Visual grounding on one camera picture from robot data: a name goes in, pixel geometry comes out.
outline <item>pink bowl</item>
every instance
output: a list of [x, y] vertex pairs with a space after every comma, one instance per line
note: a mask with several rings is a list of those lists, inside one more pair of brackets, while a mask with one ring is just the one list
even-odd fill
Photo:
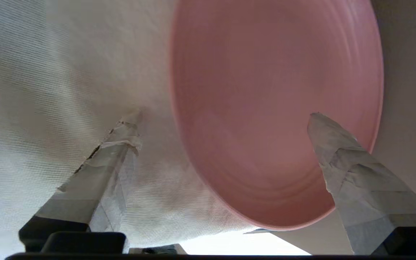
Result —
[[259, 227], [299, 229], [335, 207], [307, 137], [312, 112], [375, 142], [383, 62], [369, 0], [181, 0], [172, 78], [195, 169]]

